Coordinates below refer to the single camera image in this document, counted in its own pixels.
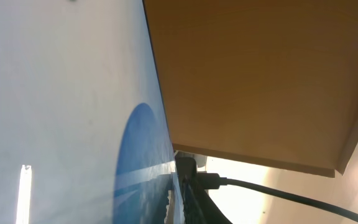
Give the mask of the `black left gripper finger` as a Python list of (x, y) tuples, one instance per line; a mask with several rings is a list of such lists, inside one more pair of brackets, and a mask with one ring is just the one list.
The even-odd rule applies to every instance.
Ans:
[(192, 157), (176, 159), (186, 224), (231, 224), (207, 193), (221, 186), (216, 173), (198, 172)]

